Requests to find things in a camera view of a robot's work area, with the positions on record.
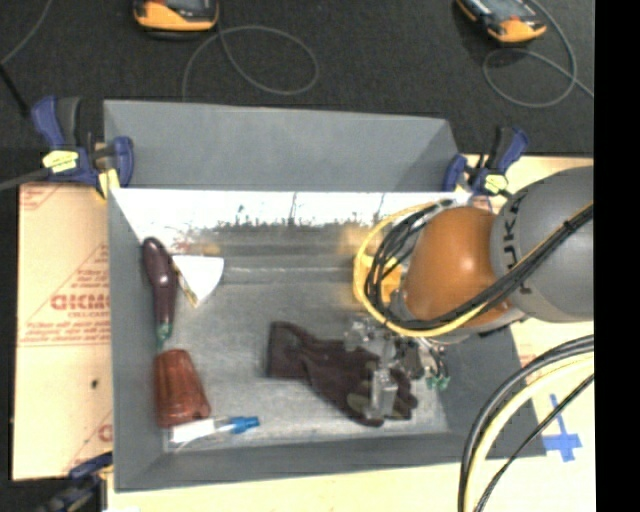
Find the blue clamp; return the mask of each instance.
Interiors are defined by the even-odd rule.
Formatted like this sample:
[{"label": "blue clamp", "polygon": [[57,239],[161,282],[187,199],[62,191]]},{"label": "blue clamp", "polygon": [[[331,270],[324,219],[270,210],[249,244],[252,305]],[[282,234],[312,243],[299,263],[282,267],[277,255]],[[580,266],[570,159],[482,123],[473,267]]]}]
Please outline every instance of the blue clamp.
[{"label": "blue clamp", "polygon": [[489,156],[480,156],[475,167],[470,167],[466,157],[457,154],[445,171],[443,192],[453,192],[458,186],[472,195],[495,196],[505,193],[508,185],[505,174],[529,145],[529,138],[519,128],[500,127]]},{"label": "blue clamp", "polygon": [[113,464],[111,452],[98,455],[69,472],[72,485],[53,496],[46,504],[33,512],[75,512],[88,503],[96,494],[97,488],[104,483],[96,473]]},{"label": "blue clamp", "polygon": [[133,142],[129,137],[116,137],[99,150],[79,144],[75,135],[79,104],[78,97],[58,99],[46,96],[31,109],[33,124],[46,140],[50,151],[70,151],[74,154],[74,161],[67,163],[62,170],[47,167],[49,173],[46,179],[54,182],[76,181],[101,191],[100,174],[106,169],[98,169],[95,161],[107,158],[114,164],[110,167],[115,168],[120,185],[128,185],[134,167]]}]

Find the black cable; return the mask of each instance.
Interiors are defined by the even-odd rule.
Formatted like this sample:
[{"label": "black cable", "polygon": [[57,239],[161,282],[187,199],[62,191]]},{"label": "black cable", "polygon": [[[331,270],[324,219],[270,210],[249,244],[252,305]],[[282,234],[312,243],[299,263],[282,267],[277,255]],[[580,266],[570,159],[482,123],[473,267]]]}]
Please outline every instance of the black cable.
[{"label": "black cable", "polygon": [[471,464],[471,459],[475,454],[477,443],[484,432],[485,426],[490,423],[499,412],[499,406],[513,394],[514,390],[518,389],[528,376],[536,371],[570,357],[587,354],[594,350],[595,344],[593,334],[565,342],[536,357],[529,364],[513,373],[496,391],[494,391],[476,416],[462,452],[460,462],[460,480],[458,483],[459,512],[463,512],[464,510],[464,494],[468,483],[469,466]]},{"label": "black cable", "polygon": [[[240,67],[240,65],[236,62],[236,60],[233,58],[233,55],[232,55],[231,51],[229,50],[229,47],[228,47],[227,42],[226,42],[226,36],[227,35],[238,33],[238,32],[247,32],[247,31],[266,32],[268,34],[273,34],[273,35],[288,39],[288,40],[292,41],[293,43],[297,44],[298,46],[300,46],[304,50],[304,52],[309,56],[309,58],[311,60],[311,63],[313,64],[314,74],[313,74],[313,77],[311,78],[311,80],[306,85],[304,85],[304,86],[302,86],[300,88],[297,88],[297,89],[275,89],[273,87],[269,87],[269,86],[266,86],[264,84],[261,84],[260,82],[258,82],[256,80],[254,80],[253,78],[251,78]],[[312,87],[314,87],[315,84],[318,82],[318,80],[320,78],[320,66],[318,64],[318,59],[316,58],[316,56],[313,53],[313,51],[306,44],[304,44],[302,42],[302,40],[300,40],[299,38],[297,38],[295,36],[292,36],[291,34],[287,34],[286,32],[283,32],[282,30],[278,30],[278,29],[271,28],[271,27],[265,27],[265,26],[262,26],[262,25],[245,25],[245,26],[240,26],[240,27],[232,27],[232,28],[222,29],[221,25],[220,25],[220,21],[218,21],[218,23],[217,23],[217,33],[215,33],[213,36],[211,36],[208,39],[206,39],[200,46],[198,46],[198,48],[196,48],[196,50],[193,52],[193,54],[189,58],[189,61],[187,62],[187,66],[185,67],[185,71],[184,71],[184,74],[182,76],[181,94],[182,94],[182,100],[183,101],[187,97],[187,84],[189,82],[189,74],[191,73],[191,68],[193,67],[193,63],[195,62],[195,60],[198,57],[198,55],[200,55],[200,52],[202,52],[202,50],[204,50],[207,46],[209,46],[209,44],[211,44],[216,39],[220,39],[220,42],[222,44],[222,49],[223,49],[227,59],[229,60],[229,62],[233,66],[233,68],[238,72],[238,74],[240,76],[242,76],[242,78],[244,78],[251,85],[253,85],[254,87],[257,87],[258,89],[260,89],[262,91],[269,92],[269,93],[272,93],[272,94],[279,94],[281,96],[293,96],[293,95],[296,95],[296,94],[302,94],[303,92],[306,92],[309,89],[311,89]]]},{"label": "black cable", "polygon": [[11,96],[13,96],[14,101],[17,103],[20,115],[23,118],[28,119],[30,116],[29,105],[22,97],[22,94],[20,94],[16,84],[13,82],[11,76],[9,76],[9,73],[7,73],[7,70],[4,68],[2,63],[0,63],[0,77],[2,77],[2,81],[5,83],[7,89],[9,89],[9,92],[11,93]]},{"label": "black cable", "polygon": [[405,329],[423,330],[436,328],[444,323],[449,323],[461,315],[475,309],[480,304],[485,304],[482,310],[478,313],[481,314],[495,307],[498,303],[503,301],[508,295],[510,295],[522,282],[524,282],[535,270],[537,270],[543,261],[562,244],[569,236],[571,236],[577,229],[586,224],[593,218],[593,204],[588,205],[583,210],[574,214],[571,218],[563,223],[547,240],[540,244],[531,254],[525,259],[520,261],[520,264],[513,270],[505,274],[498,279],[493,285],[486,288],[478,295],[461,304],[457,308],[440,315],[439,317],[431,320],[405,320],[398,318],[393,312],[382,303],[381,300],[381,286],[384,276],[380,269],[384,269],[392,257],[397,254],[399,250],[390,251],[389,247],[396,247],[400,245],[400,241],[404,241],[408,238],[408,235],[404,238],[400,238],[401,233],[406,231],[411,232],[411,225],[415,224],[419,219],[424,217],[427,213],[433,211],[433,207],[429,207],[425,210],[416,212],[402,222],[394,226],[387,236],[383,239],[382,243],[378,247],[376,254],[373,258],[373,262],[367,278],[365,280],[364,293],[369,299],[371,304],[385,317],[393,320],[394,323]]},{"label": "black cable", "polygon": [[546,417],[542,422],[538,424],[538,426],[527,436],[527,438],[522,442],[522,444],[518,447],[518,449],[513,452],[513,454],[507,459],[507,462],[500,468],[500,470],[493,476],[486,489],[482,493],[482,496],[478,500],[476,507],[474,508],[474,512],[482,512],[484,507],[491,496],[491,493],[495,489],[496,485],[502,478],[502,475],[507,471],[509,466],[518,458],[522,450],[524,450],[529,444],[533,442],[533,440],[538,437],[538,435],[549,426],[549,424],[564,410],[566,407],[576,399],[580,393],[582,393],[587,386],[589,386],[595,380],[595,375],[592,373],[586,379],[584,379],[578,386],[576,386],[571,393],[569,393],[565,399],[558,404]]},{"label": "black cable", "polygon": [[480,313],[488,311],[496,304],[501,302],[505,297],[511,294],[522,282],[524,282],[541,264],[542,262],[553,252],[562,242],[564,242],[573,232],[593,217],[593,206],[590,206],[583,212],[580,212],[576,216],[572,217],[570,226],[567,228],[566,224],[554,233],[548,240],[543,242],[529,257],[521,260],[520,265],[505,274],[498,279],[492,286],[482,291],[474,298],[458,306],[449,313],[445,313],[438,318],[434,318],[428,321],[421,320],[399,320],[398,324],[406,328],[414,329],[428,329],[436,327],[439,324],[450,322],[462,314],[471,311],[478,305],[487,302]]}]

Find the black carpet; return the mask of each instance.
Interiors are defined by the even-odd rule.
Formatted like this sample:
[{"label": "black carpet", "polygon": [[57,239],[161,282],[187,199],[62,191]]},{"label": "black carpet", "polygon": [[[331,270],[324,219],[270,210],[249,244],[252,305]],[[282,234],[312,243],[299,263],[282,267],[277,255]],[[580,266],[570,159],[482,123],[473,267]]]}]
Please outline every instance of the black carpet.
[{"label": "black carpet", "polygon": [[[220,27],[232,55],[253,79],[300,94],[274,94],[245,80],[230,64],[219,39],[192,62],[206,37],[159,41],[138,30],[130,0],[53,0],[35,34],[18,45],[40,18],[47,0],[5,0],[0,7],[0,59],[20,95],[33,104],[49,94],[81,96],[79,123],[102,134],[104,98],[203,101],[305,109],[402,113],[446,118],[460,151],[487,151],[497,126],[522,128],[529,154],[593,156],[595,2],[544,1],[561,28],[551,26],[527,49],[572,71],[581,85],[541,60],[501,50],[485,64],[496,86],[522,106],[498,95],[483,74],[497,46],[464,18],[452,0],[370,2],[352,0],[233,0],[222,4]],[[300,46],[261,25],[299,38]],[[0,82],[0,181],[39,167],[43,141],[20,115]],[[31,510],[65,482],[10,482],[10,418],[15,349],[16,193],[0,192],[0,510]]]}]

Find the gray bin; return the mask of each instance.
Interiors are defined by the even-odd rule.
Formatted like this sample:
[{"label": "gray bin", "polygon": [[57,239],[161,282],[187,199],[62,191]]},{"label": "gray bin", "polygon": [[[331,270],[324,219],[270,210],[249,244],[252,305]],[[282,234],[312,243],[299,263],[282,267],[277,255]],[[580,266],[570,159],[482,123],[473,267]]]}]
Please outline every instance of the gray bin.
[{"label": "gray bin", "polygon": [[[142,188],[437,192],[457,152],[447,122],[432,118],[137,101],[107,101],[104,112],[107,140],[133,139],[134,194]],[[171,211],[171,204],[166,208]],[[355,425],[305,384],[262,374],[269,321],[296,321],[319,337],[336,337],[357,311],[348,298],[350,256],[335,242],[344,224],[227,226],[216,236],[229,271],[200,308],[179,297],[174,338],[192,353],[214,413],[258,410],[263,425],[227,442],[170,453],[154,422],[152,298],[134,224],[111,200],[117,491],[455,462],[484,401],[520,366],[508,330],[468,339],[449,349],[446,391],[418,384],[422,404],[411,422],[387,421],[380,429]],[[246,272],[234,273],[239,267]],[[288,271],[265,279],[265,270],[273,276],[274,268]],[[527,407],[492,453],[510,454],[521,432],[535,424]],[[541,446],[528,449],[532,453],[542,453]]]}]

